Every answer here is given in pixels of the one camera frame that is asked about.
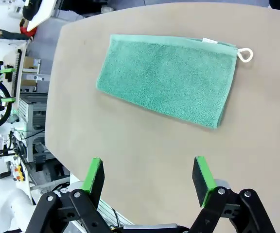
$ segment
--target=towel label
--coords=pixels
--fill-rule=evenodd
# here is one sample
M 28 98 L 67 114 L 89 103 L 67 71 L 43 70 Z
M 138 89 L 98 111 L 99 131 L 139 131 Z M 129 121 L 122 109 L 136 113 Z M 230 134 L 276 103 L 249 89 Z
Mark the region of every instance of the towel label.
M 218 44 L 218 41 L 215 41 L 215 40 L 210 40 L 210 39 L 207 39 L 207 38 L 203 38 L 202 40 L 203 42 L 207 42 L 207 43 L 213 43 L 213 44 Z

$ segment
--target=folded towel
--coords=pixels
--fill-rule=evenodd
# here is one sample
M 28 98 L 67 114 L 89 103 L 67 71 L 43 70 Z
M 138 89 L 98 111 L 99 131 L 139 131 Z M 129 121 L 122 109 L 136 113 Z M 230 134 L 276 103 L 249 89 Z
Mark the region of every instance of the folded towel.
M 238 49 L 201 39 L 112 35 L 97 89 L 212 129 L 220 124 Z

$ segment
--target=green towel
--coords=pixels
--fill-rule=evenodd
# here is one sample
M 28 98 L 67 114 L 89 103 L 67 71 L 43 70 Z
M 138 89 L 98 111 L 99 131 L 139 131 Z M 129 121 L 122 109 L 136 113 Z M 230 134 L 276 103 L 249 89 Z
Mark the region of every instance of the green towel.
M 237 50 L 201 39 L 114 34 L 97 89 L 215 129 L 232 84 Z

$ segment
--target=washcloth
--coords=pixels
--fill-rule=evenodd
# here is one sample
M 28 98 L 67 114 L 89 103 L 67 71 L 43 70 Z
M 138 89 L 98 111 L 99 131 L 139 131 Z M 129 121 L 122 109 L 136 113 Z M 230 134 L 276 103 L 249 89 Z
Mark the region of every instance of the washcloth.
M 97 89 L 215 129 L 230 91 L 237 52 L 234 45 L 201 39 L 114 34 Z

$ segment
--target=black hose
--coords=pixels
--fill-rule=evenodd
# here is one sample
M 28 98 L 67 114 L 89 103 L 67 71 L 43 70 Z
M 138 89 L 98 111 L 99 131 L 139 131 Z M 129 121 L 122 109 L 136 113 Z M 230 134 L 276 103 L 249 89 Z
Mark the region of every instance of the black hose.
M 5 98 L 10 98 L 7 88 L 1 82 L 0 82 L 0 90 L 5 95 Z M 6 108 L 6 112 L 5 112 L 4 116 L 0 119 L 0 126 L 2 126 L 2 124 L 4 124 L 7 121 L 8 117 L 10 116 L 11 111 L 12 111 L 12 103 L 9 102 L 7 104 L 7 108 Z

